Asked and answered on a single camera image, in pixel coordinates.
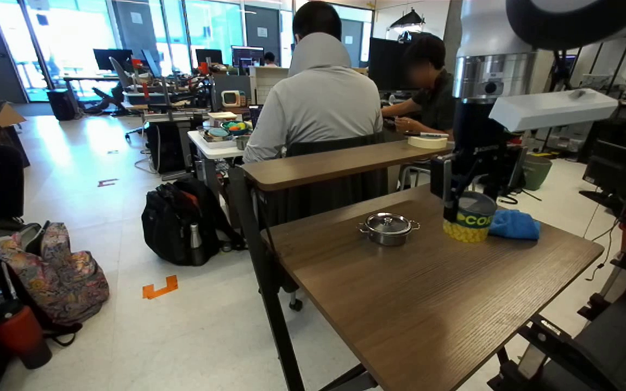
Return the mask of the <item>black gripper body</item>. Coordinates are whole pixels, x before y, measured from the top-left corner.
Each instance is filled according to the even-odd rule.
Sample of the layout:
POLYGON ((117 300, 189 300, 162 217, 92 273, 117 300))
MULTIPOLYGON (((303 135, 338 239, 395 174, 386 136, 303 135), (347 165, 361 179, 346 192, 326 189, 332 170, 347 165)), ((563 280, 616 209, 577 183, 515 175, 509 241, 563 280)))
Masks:
POLYGON ((478 179, 482 192, 496 200, 509 189, 520 148, 515 136, 489 117, 493 104, 458 99, 455 108, 455 151, 447 162, 444 217, 455 222, 458 198, 478 179))

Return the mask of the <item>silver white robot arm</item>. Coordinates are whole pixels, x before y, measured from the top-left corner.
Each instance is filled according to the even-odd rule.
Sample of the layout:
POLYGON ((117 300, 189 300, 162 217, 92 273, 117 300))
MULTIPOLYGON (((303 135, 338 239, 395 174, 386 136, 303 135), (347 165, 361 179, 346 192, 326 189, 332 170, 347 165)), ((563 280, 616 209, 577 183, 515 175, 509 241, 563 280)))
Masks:
POLYGON ((507 135, 607 119, 618 99, 592 89, 529 89, 539 50, 568 51, 626 35, 626 0, 464 0, 453 96, 455 151, 440 170, 444 217, 455 222, 458 198, 474 177, 496 198, 507 135))

